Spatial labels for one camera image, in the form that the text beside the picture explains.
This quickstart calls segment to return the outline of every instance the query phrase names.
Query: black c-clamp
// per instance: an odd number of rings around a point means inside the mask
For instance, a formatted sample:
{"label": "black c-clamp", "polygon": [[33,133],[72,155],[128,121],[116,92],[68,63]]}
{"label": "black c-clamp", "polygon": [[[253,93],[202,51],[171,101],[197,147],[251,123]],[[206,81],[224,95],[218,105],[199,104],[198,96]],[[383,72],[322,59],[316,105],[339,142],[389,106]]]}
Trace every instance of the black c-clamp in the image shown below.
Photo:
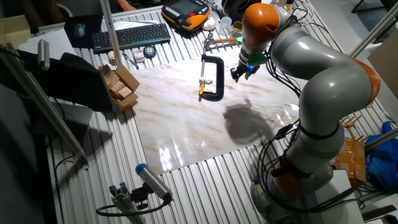
{"label": "black c-clamp", "polygon": [[[206,43],[213,39],[213,34],[209,32],[208,37],[205,39],[204,47],[203,47],[203,54],[201,55],[201,75],[199,79],[200,83],[200,90],[199,95],[208,101],[220,101],[224,97],[224,61],[219,57],[214,56],[207,56],[206,55]],[[205,63],[215,63],[217,64],[217,83],[216,83],[216,93],[206,91],[205,85],[212,84],[212,81],[205,80],[204,72],[205,72]]]}

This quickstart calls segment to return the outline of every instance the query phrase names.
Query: desk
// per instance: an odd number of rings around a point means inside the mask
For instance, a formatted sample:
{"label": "desk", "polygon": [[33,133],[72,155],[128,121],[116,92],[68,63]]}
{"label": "desk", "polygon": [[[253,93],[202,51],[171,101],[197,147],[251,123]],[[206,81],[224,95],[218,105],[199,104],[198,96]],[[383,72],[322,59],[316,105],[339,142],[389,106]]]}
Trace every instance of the desk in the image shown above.
{"label": "desk", "polygon": [[[114,15],[116,21],[158,20],[164,22],[160,15],[161,7],[123,12]],[[316,14],[314,22],[324,23]],[[42,33],[62,26],[50,26],[40,29]],[[303,28],[314,38],[324,44],[337,49],[337,43],[324,31],[317,27]],[[154,67],[166,63],[177,62],[201,55],[202,41],[205,35],[183,38],[169,29],[172,40],[169,44],[156,45],[157,56],[146,59],[141,68]],[[223,52],[237,47],[221,45],[214,52]],[[95,67],[102,60],[109,60],[108,55],[94,55],[91,49],[75,49],[77,55],[85,58]],[[131,50],[125,53],[132,57]],[[129,69],[135,70],[129,62]],[[376,100],[372,107],[355,112],[359,119],[354,133],[357,136],[379,134],[385,117],[381,106]],[[123,113],[94,113],[90,121],[90,130],[83,141],[83,148],[88,155],[90,168],[85,171],[79,166],[76,169],[73,163],[62,164],[58,170],[60,194],[62,200],[65,223],[128,223],[126,218],[99,217],[95,208],[111,205],[111,195],[108,192],[110,185],[118,185],[125,181],[129,189],[142,185],[142,180],[134,170],[142,162],[146,162],[139,137],[134,115],[131,110]],[[275,158],[277,150],[282,150],[283,141],[278,142],[268,156]],[[55,162],[70,156],[70,151],[62,146],[58,140],[54,142]],[[186,166],[172,172],[160,175],[165,184],[171,188],[175,201],[171,206],[162,210],[144,215],[147,223],[265,223],[254,208],[250,198],[250,184],[254,178],[259,148],[256,146],[230,152],[212,159]],[[48,150],[50,166],[51,153]],[[58,222],[62,223],[57,193],[54,190]],[[149,206],[154,208],[160,205],[156,196],[150,196]]]}

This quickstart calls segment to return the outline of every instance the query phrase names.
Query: pen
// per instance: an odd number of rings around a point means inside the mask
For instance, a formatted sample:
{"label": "pen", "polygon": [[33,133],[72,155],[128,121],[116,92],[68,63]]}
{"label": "pen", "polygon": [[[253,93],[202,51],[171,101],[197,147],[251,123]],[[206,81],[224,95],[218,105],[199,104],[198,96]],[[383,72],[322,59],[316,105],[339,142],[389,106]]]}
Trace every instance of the pen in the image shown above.
{"label": "pen", "polygon": [[131,60],[131,58],[126,53],[122,52],[122,55],[126,58],[126,60],[131,62],[132,65],[137,68],[137,70],[139,70],[139,67],[138,67],[137,63],[135,61]]}

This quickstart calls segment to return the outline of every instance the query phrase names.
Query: keyboard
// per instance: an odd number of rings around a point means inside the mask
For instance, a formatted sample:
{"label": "keyboard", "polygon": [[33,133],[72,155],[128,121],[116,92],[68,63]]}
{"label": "keyboard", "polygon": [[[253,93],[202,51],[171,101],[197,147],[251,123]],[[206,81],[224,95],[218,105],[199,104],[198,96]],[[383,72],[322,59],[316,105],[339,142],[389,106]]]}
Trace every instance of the keyboard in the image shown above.
{"label": "keyboard", "polygon": [[[121,50],[170,42],[170,34],[167,31],[166,24],[154,24],[117,30],[116,37],[118,38]],[[92,38],[94,54],[112,51],[111,39],[108,32],[92,34]]]}

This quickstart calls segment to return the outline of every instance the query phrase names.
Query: person's hand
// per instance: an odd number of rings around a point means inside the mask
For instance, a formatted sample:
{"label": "person's hand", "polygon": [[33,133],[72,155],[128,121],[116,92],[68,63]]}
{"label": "person's hand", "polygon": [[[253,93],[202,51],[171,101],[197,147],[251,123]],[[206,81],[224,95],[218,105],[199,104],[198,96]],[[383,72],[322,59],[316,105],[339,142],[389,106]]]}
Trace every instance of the person's hand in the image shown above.
{"label": "person's hand", "polygon": [[132,7],[130,4],[127,4],[126,6],[123,7],[124,12],[133,11],[133,10],[137,10],[137,9],[135,7]]}

